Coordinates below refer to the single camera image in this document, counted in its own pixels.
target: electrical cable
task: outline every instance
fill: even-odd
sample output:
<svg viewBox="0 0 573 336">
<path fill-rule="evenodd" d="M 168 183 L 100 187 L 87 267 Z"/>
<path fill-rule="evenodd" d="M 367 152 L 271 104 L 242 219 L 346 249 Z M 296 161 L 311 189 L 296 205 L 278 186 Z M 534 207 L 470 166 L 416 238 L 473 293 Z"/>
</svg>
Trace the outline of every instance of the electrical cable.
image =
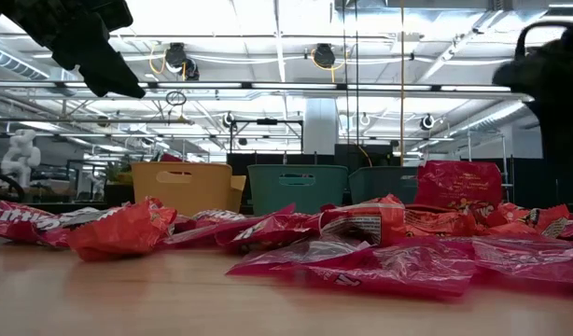
<svg viewBox="0 0 573 336">
<path fill-rule="evenodd" d="M 338 69 L 340 69 L 340 68 L 342 68 L 343 66 L 346 65 L 346 63 L 347 63 L 348 51 L 345 51 L 345 52 L 344 52 L 344 61 L 343 61 L 342 63 L 340 63 L 339 66 L 337 66 L 337 67 L 331 66 L 330 69 L 327 69 L 327 68 L 325 68 L 325 67 L 322 67 L 320 64 L 318 64 L 318 63 L 315 61 L 315 58 L 314 58 L 314 56 L 315 56 L 315 49 L 312 50 L 311 56 L 312 56 L 312 57 L 311 57 L 311 60 L 312 60 L 312 62 L 315 64 L 315 66 L 316 66 L 317 68 L 319 68 L 319 69 L 321 69 L 321 70 L 325 70 L 325 71 L 330 71 L 330 72 L 332 73 L 332 83 L 334 83 L 334 80 L 335 80 L 334 71 L 336 71 L 336 70 L 338 70 Z"/>
<path fill-rule="evenodd" d="M 150 52 L 150 57 L 152 55 L 154 55 L 155 48 L 156 47 L 154 45 L 152 45 L 152 51 Z M 156 70 L 156 68 L 154 67 L 154 59 L 152 59 L 152 58 L 149 59 L 149 67 L 154 72 L 154 74 L 162 75 L 162 73 L 164 72 L 164 68 L 166 67 L 166 50 L 164 51 L 164 56 L 162 56 L 162 68 L 161 68 L 161 70 L 160 71 Z"/>
</svg>

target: teal plastic bin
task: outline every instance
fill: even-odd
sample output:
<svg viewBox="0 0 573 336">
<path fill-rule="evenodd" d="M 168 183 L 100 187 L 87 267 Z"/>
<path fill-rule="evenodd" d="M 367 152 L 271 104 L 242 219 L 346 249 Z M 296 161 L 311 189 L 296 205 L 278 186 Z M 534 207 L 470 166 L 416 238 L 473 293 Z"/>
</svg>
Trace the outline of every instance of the teal plastic bin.
<svg viewBox="0 0 573 336">
<path fill-rule="evenodd" d="M 247 167 L 253 211 L 270 214 L 295 203 L 296 211 L 316 214 L 325 204 L 342 205 L 348 170 L 329 165 L 256 164 Z"/>
<path fill-rule="evenodd" d="M 349 186 L 353 204 L 388 194 L 397 196 L 405 204 L 412 204 L 417 192 L 417 168 L 360 168 L 349 176 Z"/>
</svg>

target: table surface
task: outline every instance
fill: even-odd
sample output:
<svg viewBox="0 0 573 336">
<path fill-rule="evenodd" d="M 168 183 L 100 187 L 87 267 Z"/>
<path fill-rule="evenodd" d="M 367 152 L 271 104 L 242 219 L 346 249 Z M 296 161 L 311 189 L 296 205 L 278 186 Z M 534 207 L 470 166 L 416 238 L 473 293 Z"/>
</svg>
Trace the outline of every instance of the table surface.
<svg viewBox="0 0 573 336">
<path fill-rule="evenodd" d="M 84 263 L 70 251 L 0 245 L 0 335 L 573 335 L 573 299 L 313 291 L 226 277 L 237 261 L 183 250 Z"/>
</svg>

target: white statue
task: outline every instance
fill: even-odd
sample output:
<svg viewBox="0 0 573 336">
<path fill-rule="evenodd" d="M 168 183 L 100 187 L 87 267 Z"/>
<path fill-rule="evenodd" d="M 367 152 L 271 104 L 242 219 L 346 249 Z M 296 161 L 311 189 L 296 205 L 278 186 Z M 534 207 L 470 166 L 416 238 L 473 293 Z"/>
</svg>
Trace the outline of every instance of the white statue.
<svg viewBox="0 0 573 336">
<path fill-rule="evenodd" d="M 22 188 L 29 187 L 32 167 L 37 167 L 42 160 L 40 149 L 34 147 L 34 139 L 34 130 L 17 130 L 15 135 L 10 137 L 10 147 L 0 163 L 4 175 L 17 173 L 17 183 Z"/>
</svg>

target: metal pipe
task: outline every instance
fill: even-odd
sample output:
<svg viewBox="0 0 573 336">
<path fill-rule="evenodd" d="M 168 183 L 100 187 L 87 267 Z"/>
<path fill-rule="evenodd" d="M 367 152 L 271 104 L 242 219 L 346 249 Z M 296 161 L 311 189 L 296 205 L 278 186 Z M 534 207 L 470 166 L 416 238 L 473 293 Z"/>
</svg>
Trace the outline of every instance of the metal pipe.
<svg viewBox="0 0 573 336">
<path fill-rule="evenodd" d="M 27 119 L 27 118 L 0 118 L 0 122 L 49 122 L 49 123 L 146 123 L 146 124 L 188 124 L 184 120 L 171 119 Z"/>
</svg>

